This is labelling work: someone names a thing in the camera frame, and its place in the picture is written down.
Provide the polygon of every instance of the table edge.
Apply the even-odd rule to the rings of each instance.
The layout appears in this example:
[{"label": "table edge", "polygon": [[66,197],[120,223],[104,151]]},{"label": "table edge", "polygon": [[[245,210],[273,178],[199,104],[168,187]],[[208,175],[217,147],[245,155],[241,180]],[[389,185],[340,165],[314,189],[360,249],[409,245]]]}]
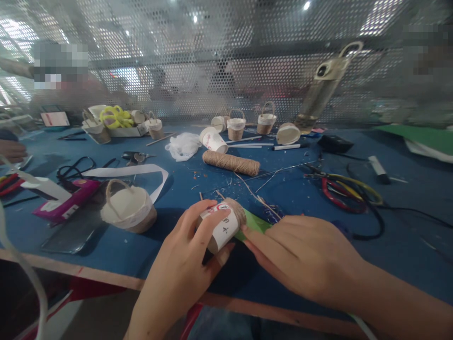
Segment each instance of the table edge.
[{"label": "table edge", "polygon": [[[104,282],[124,288],[141,290],[145,280],[99,269],[53,260],[44,256],[22,253],[31,266],[59,272],[93,281]],[[6,249],[0,249],[0,259],[17,262]],[[361,329],[353,322],[337,320],[320,315],[297,312],[289,309],[268,306],[234,297],[206,292],[200,303],[224,308],[233,312],[257,316],[263,319],[288,323],[315,331],[342,335],[354,339],[367,339]]]}]

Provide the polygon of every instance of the cardboard box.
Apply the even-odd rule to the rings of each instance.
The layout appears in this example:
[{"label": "cardboard box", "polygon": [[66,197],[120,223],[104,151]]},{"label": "cardboard box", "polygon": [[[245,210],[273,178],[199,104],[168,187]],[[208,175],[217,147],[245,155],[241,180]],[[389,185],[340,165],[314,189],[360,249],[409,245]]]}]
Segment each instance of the cardboard box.
[{"label": "cardboard box", "polygon": [[145,123],[136,127],[120,127],[113,130],[107,129],[110,137],[141,137],[148,133]]}]

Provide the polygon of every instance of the blue table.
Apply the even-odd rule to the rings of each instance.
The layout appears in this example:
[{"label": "blue table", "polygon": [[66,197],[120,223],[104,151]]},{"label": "blue table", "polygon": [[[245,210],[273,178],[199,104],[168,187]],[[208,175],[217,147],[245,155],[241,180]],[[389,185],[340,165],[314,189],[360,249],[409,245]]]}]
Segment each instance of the blue table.
[{"label": "blue table", "polygon": [[[166,127],[166,131],[199,133],[201,130],[201,127]],[[36,267],[139,289],[162,241],[183,211],[199,201],[199,192],[203,193],[203,198],[219,199],[215,193],[215,189],[219,189],[225,197],[236,199],[244,208],[264,218],[262,206],[232,172],[203,163],[201,155],[204,148],[189,161],[176,162],[164,149],[168,141],[146,147],[151,141],[148,136],[116,138],[106,145],[97,145],[89,138],[87,141],[56,140],[70,132],[44,132],[25,139],[23,142],[29,153],[34,155],[28,171],[55,179],[57,167],[70,165],[82,156],[92,157],[101,166],[113,157],[121,159],[123,151],[138,151],[156,154],[157,157],[147,159],[147,163],[161,166],[170,176],[155,204],[158,220],[150,230],[136,235],[110,226],[84,255],[49,254],[40,250],[43,241],[54,232],[47,227],[46,221],[30,214],[40,204],[40,200],[7,208],[11,241],[21,252],[29,255],[28,259]],[[345,166],[352,162],[361,180],[379,191],[390,205],[420,209],[453,222],[453,165],[411,154],[401,138],[384,132],[331,130],[327,133],[338,134],[355,143],[349,152],[351,155],[364,158],[376,155],[389,176],[408,183],[392,181],[391,185],[381,185],[367,163],[326,153],[323,156],[324,170],[346,175]],[[266,137],[261,139],[262,142],[267,140]],[[275,152],[270,147],[263,147],[230,149],[229,153],[253,158],[260,161],[262,170],[274,171],[316,160],[319,155],[315,143],[317,139],[307,140],[312,142],[308,149]],[[121,164],[125,165],[126,161],[121,160]],[[268,203],[279,205],[288,215],[304,213],[328,221],[340,220],[355,233],[376,233],[378,223],[371,213],[355,215],[339,209],[323,195],[317,180],[303,177],[305,172],[304,167],[282,171],[259,191],[259,195]],[[264,176],[248,184],[252,190],[256,190],[268,179]],[[138,175],[136,185],[152,192],[160,181],[160,174]],[[29,196],[31,193],[24,191],[14,199]],[[419,237],[422,235],[453,259],[453,230],[411,212],[381,211],[381,214],[386,222],[383,237],[368,242],[353,241],[356,249],[369,262],[453,304],[452,265]],[[247,248],[238,243],[202,302],[327,332],[359,336],[360,331],[353,326],[348,316],[289,292],[260,268]],[[0,258],[10,259],[10,256],[2,249]]]}]

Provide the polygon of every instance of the green paper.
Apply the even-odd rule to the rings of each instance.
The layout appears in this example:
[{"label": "green paper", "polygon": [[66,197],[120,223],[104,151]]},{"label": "green paper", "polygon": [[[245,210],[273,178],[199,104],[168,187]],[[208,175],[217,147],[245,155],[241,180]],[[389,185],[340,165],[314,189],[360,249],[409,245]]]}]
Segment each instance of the green paper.
[{"label": "green paper", "polygon": [[[250,229],[256,230],[256,231],[260,232],[261,234],[264,234],[264,232],[267,229],[272,227],[272,224],[253,215],[250,211],[245,210],[245,209],[244,209],[244,211],[245,211],[245,216],[247,217],[247,227],[249,227]],[[238,240],[240,240],[242,242],[244,242],[246,240],[242,231],[238,231],[235,235],[235,238],[237,238]]]},{"label": "green paper", "polygon": [[432,149],[453,156],[453,132],[430,127],[411,127],[407,125],[383,125],[375,129],[402,136]]}]

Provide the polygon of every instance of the metal mesh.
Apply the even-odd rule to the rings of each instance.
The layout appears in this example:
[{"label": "metal mesh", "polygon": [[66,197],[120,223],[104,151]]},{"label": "metal mesh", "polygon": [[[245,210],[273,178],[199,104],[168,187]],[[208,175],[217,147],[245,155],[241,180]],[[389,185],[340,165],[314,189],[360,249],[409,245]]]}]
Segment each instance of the metal mesh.
[{"label": "metal mesh", "polygon": [[[62,94],[2,71],[0,105],[80,115],[112,103],[167,122],[209,122],[240,108],[256,122],[272,100],[283,123],[299,112],[316,67],[362,40],[320,122],[377,123],[376,107],[391,106],[392,120],[399,108],[451,103],[453,77],[416,77],[405,61],[419,51],[404,43],[408,27],[430,30],[450,15],[448,0],[3,0],[1,57],[30,63],[37,41],[83,44],[90,81]],[[443,107],[445,123],[451,111]]]}]

